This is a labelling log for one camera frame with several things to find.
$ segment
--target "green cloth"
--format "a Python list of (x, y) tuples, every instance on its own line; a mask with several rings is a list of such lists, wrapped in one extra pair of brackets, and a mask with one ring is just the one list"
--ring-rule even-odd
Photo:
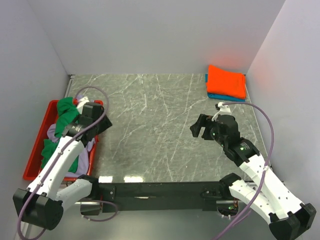
[[(58, 119), (55, 125), (55, 133), (54, 136), (57, 138), (61, 138), (62, 132), (64, 131), (65, 127), (70, 124), (75, 117), (79, 115), (79, 112), (76, 106), (73, 104), (72, 97), (65, 97), (58, 101), (57, 105), (57, 112), (58, 112)], [(52, 142), (50, 139), (44, 139), (44, 148), (41, 152), (43, 156), (41, 168), (43, 169), (51, 156), (54, 154), (56, 148), (58, 147), (58, 142)], [(72, 163), (71, 167), (69, 168), (68, 172), (76, 173), (78, 169), (78, 160), (79, 157), (77, 156), (74, 162)]]

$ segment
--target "stack of folded cloth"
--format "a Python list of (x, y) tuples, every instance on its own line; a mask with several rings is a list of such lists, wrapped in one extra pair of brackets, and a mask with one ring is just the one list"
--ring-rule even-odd
[(244, 102), (246, 77), (242, 73), (222, 70), (210, 65), (205, 75), (207, 95), (211, 99)]

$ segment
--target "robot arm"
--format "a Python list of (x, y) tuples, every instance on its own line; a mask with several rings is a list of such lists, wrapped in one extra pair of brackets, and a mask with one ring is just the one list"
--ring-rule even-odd
[[(219, 110), (214, 116), (200, 114), (190, 127), (193, 137), (198, 137), (204, 127), (202, 138), (214, 140), (223, 147), (225, 155), (244, 171), (256, 185), (260, 185), (265, 171), (262, 189), (251, 205), (268, 224), (278, 240), (294, 240), (308, 230), (315, 218), (316, 209), (295, 197), (278, 179), (271, 168), (264, 167), (265, 160), (254, 144), (240, 137), (238, 123), (231, 116), (230, 108), (223, 102), (216, 104)], [(239, 176), (231, 173), (220, 180), (231, 196), (248, 204), (256, 194)]]
[[(103, 106), (98, 103), (89, 102), (88, 99), (80, 101), (77, 109), (80, 115), (64, 129), (55, 152), (41, 173), (26, 190), (18, 189), (15, 192), (13, 202), (18, 215), (27, 198), (35, 191), (40, 179), (42, 179), (44, 174), (48, 173), (49, 167), (61, 152), (62, 147), (65, 146), (73, 136), (95, 122), (104, 112)], [(87, 175), (80, 176), (70, 186), (61, 191), (58, 190), (68, 169), (76, 157), (86, 147), (87, 143), (111, 126), (112, 123), (108, 117), (104, 116), (102, 121), (69, 144), (45, 181), (41, 184), (39, 190), (32, 197), (22, 217), (24, 222), (52, 230), (60, 222), (63, 212), (70, 206), (82, 198), (97, 196), (97, 192), (99, 191), (98, 179)]]

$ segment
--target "red plastic basket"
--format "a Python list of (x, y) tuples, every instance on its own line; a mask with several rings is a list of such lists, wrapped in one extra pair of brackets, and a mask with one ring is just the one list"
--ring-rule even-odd
[[(42, 170), (41, 169), (41, 160), (43, 157), (41, 156), (41, 152), (45, 147), (44, 139), (48, 138), (47, 131), (48, 131), (49, 127), (52, 124), (56, 123), (56, 121), (58, 119), (58, 111), (57, 111), (58, 101), (59, 100), (52, 100), (48, 105), (48, 108), (45, 112), (45, 115), (44, 115), (44, 118), (43, 118), (43, 121), (42, 121), (42, 124), (40, 127), (40, 130), (38, 132), (35, 143), (33, 145), (33, 149), (32, 149), (29, 161), (28, 161), (26, 168), (24, 170), (24, 174), (23, 174), (24, 180), (33, 181), (34, 179), (36, 179), (36, 177), (38, 176), (38, 174)], [(103, 102), (100, 100), (96, 100), (94, 102), (103, 105)], [(86, 173), (87, 175), (91, 175), (92, 170), (93, 170), (98, 141), (99, 141), (98, 136), (96, 136), (95, 137), (95, 144), (93, 145), (92, 150), (89, 153), (89, 168), (88, 168), (88, 172)], [(74, 182), (75, 180), (77, 180), (77, 178), (65, 177), (63, 180), (68, 181), (68, 182)]]

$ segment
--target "table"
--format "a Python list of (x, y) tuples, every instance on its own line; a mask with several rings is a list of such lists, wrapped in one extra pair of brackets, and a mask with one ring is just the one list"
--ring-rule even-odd
[[(214, 115), (218, 99), (207, 97), (204, 74), (101, 74), (71, 77), (68, 96), (96, 86), (109, 96), (113, 126), (99, 136), (94, 177), (113, 182), (219, 181), (229, 173), (249, 178), (214, 141), (193, 138), (189, 127), (199, 114)], [(94, 89), (82, 92), (106, 100)], [(255, 113), (231, 105), (241, 136), (266, 157)]]

